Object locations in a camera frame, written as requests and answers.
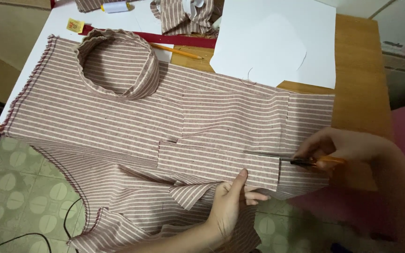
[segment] tiled floor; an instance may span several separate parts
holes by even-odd
[[[16,236],[37,232],[51,243],[53,253],[73,253],[66,245],[65,214],[79,196],[63,175],[26,143],[0,140],[0,243]],[[79,235],[85,222],[79,201],[71,209],[67,229]],[[320,221],[276,199],[264,202],[256,213],[256,230],[264,253],[329,252],[332,242],[340,242],[354,252],[393,252],[392,245],[359,238],[344,226]],[[45,241],[30,235],[0,247],[7,253],[47,253]]]

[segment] hand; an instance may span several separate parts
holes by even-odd
[[[219,231],[223,239],[231,236],[241,208],[259,204],[257,200],[270,199],[269,196],[252,192],[257,187],[245,186],[247,178],[248,171],[243,169],[233,182],[220,183],[215,190],[212,210],[206,224]]]
[[[293,157],[318,158],[329,155],[346,161],[371,163],[394,146],[391,141],[376,135],[328,127],[307,138]],[[317,162],[317,167],[327,172],[332,172],[335,165]]]

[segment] yellow label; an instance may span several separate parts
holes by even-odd
[[[84,29],[84,21],[77,21],[74,19],[68,19],[67,30],[72,32],[81,33],[82,29]]]

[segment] red fabric strip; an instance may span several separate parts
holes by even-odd
[[[93,30],[94,27],[90,25],[84,25],[84,29],[79,35],[87,36],[87,34]],[[173,45],[188,45],[205,48],[215,48],[217,39],[206,39],[198,37],[188,37],[182,35],[160,35],[148,32],[134,32],[138,36],[144,38],[149,43],[164,43]]]

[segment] black cable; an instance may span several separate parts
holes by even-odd
[[[28,234],[23,234],[23,235],[20,235],[20,236],[18,236],[18,237],[15,237],[14,239],[10,239],[10,240],[8,240],[8,241],[5,241],[5,242],[3,242],[3,243],[0,243],[0,246],[1,246],[1,245],[4,245],[4,244],[6,244],[6,243],[9,243],[9,242],[11,242],[11,241],[13,241],[13,240],[16,240],[16,239],[18,239],[18,238],[22,238],[22,237],[24,237],[24,236],[26,236],[26,235],[31,235],[31,234],[36,234],[36,235],[39,235],[39,236],[43,237],[43,239],[45,239],[45,241],[46,241],[46,244],[48,244],[49,253],[52,253],[52,251],[51,251],[51,245],[49,244],[48,239],[46,238],[46,236],[44,236],[44,235],[42,235],[42,234],[40,234],[40,233],[28,233]]]
[[[65,233],[67,233],[68,239],[71,239],[71,235],[70,235],[70,233],[68,232],[67,226],[66,226],[68,214],[70,213],[70,210],[71,210],[71,208],[74,206],[74,204],[76,204],[76,203],[77,203],[79,200],[81,200],[81,199],[82,199],[82,198],[79,198],[79,199],[76,200],[73,204],[71,204],[70,208],[68,208],[67,214],[65,214],[64,229],[65,229]],[[0,243],[0,246],[1,246],[1,245],[4,245],[4,244],[6,244],[6,243],[9,243],[9,242],[11,242],[11,241],[13,241],[13,240],[16,240],[16,239],[18,239],[18,238],[22,238],[22,237],[24,237],[24,236],[26,236],[26,235],[31,235],[31,234],[36,234],[36,235],[39,235],[39,236],[43,237],[43,239],[45,239],[45,241],[46,241],[46,244],[48,245],[49,253],[53,253],[53,252],[51,251],[51,245],[49,244],[48,238],[47,238],[46,236],[44,236],[43,234],[40,234],[40,233],[27,233],[27,234],[23,234],[23,235],[20,235],[20,236],[18,236],[18,237],[15,237],[15,238],[13,238],[13,239],[10,239],[10,240],[8,240],[8,241],[5,241],[5,242],[3,242],[3,243]]]
[[[76,200],[73,204],[71,204],[70,208],[68,208],[67,214],[65,214],[65,219],[64,219],[64,229],[65,229],[65,233],[67,233],[68,235],[68,239],[71,239],[71,235],[70,233],[68,233],[68,229],[67,229],[67,218],[68,218],[68,213],[70,212],[71,208],[74,206],[74,204],[76,204],[79,200],[81,200],[82,198],[79,198],[78,200]]]

